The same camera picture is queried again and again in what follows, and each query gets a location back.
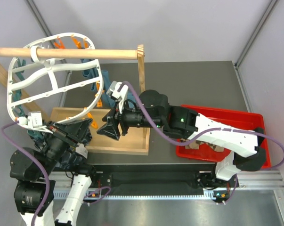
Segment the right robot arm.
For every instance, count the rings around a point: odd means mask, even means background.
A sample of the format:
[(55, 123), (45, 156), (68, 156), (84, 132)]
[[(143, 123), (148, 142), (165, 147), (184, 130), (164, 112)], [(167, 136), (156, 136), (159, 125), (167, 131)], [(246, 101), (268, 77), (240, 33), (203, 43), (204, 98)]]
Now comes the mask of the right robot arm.
[(258, 171), (267, 160), (261, 147), (263, 138), (257, 131), (236, 132), (232, 126), (214, 121), (201, 113), (169, 104), (168, 97), (155, 90), (146, 90), (132, 107), (115, 91), (109, 96), (115, 106), (103, 117), (104, 125), (97, 134), (119, 140), (129, 128), (156, 127), (169, 141), (201, 141), (230, 150), (215, 166), (211, 181), (222, 186), (240, 171)]

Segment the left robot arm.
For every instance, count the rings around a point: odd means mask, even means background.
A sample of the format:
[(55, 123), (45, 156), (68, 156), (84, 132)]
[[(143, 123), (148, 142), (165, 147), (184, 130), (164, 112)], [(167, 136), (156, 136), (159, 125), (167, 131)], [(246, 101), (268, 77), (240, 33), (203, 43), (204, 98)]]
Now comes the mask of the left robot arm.
[[(86, 163), (85, 145), (92, 138), (92, 119), (67, 124), (50, 122), (38, 139), (38, 149), (17, 147), (10, 158), (10, 177), (17, 180), (14, 199), (17, 211), (28, 226), (74, 226), (89, 187), (98, 176)], [(55, 168), (71, 172), (71, 190), (57, 217), (53, 214), (56, 182), (49, 179)]]

